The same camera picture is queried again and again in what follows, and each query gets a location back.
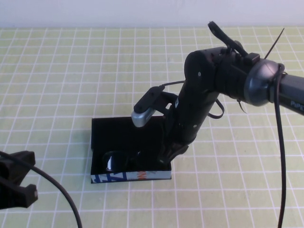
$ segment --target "black clamp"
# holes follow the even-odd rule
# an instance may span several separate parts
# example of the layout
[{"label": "black clamp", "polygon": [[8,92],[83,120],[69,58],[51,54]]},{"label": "black clamp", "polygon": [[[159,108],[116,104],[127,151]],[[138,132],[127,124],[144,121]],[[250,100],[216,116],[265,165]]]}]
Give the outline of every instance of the black clamp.
[{"label": "black clamp", "polygon": [[164,89],[165,86],[162,85],[151,87],[134,106],[134,111],[136,113],[144,113],[149,108],[152,108],[166,116],[169,111],[166,106],[175,103],[178,96],[164,92]]},{"label": "black clamp", "polygon": [[[21,151],[11,154],[24,162],[35,165],[34,152]],[[0,209],[28,208],[38,200],[35,185],[21,187],[23,179],[29,169],[17,165],[15,162],[0,158]]]}]

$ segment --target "grid mat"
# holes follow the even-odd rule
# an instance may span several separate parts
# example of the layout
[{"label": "grid mat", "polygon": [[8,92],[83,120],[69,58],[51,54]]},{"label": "grid mat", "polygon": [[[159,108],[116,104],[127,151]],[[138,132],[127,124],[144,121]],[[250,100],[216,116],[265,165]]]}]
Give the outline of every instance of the grid mat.
[{"label": "grid mat", "polygon": [[[223,28],[265,56],[282,28]],[[206,119],[172,180],[91,184],[91,118],[130,116],[151,87],[183,80],[186,56],[223,45],[202,28],[0,30],[0,150],[34,151],[36,166],[75,201],[85,228],[274,228],[281,170],[273,104],[220,96],[225,114]],[[268,57],[304,76],[304,27],[285,28]],[[168,87],[178,93],[181,85]],[[304,227],[304,118],[281,109],[286,148],[285,228]],[[220,110],[215,105],[213,114]],[[29,209],[0,211],[1,228],[74,228],[59,191],[30,172]]]}]

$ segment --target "printed label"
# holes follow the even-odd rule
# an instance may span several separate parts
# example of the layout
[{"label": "printed label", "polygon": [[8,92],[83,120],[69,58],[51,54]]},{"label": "printed label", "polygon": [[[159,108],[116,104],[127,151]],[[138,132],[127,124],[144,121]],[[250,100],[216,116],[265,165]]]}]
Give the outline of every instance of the printed label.
[{"label": "printed label", "polygon": [[138,171],[138,172],[119,172],[100,175],[91,175],[93,183],[122,182],[130,180],[153,180],[170,179],[171,171]]}]

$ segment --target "sunglasses lens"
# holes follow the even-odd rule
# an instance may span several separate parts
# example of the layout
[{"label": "sunglasses lens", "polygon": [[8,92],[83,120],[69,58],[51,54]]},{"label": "sunglasses lens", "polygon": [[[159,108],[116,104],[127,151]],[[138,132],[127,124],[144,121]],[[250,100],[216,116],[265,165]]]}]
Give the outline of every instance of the sunglasses lens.
[{"label": "sunglasses lens", "polygon": [[126,168],[128,157],[123,151],[107,152],[103,156],[103,164],[107,171],[121,171]]}]

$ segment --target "black mount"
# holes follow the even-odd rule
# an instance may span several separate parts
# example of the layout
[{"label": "black mount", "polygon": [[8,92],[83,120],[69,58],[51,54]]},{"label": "black mount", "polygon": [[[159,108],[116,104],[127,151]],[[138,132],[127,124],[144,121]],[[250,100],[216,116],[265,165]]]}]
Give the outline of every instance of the black mount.
[{"label": "black mount", "polygon": [[[36,163],[34,152],[21,151],[13,153],[11,156],[31,165]],[[38,200],[35,185],[20,186],[28,172],[29,169],[17,165],[13,161],[0,158],[0,209],[28,208]]]}]

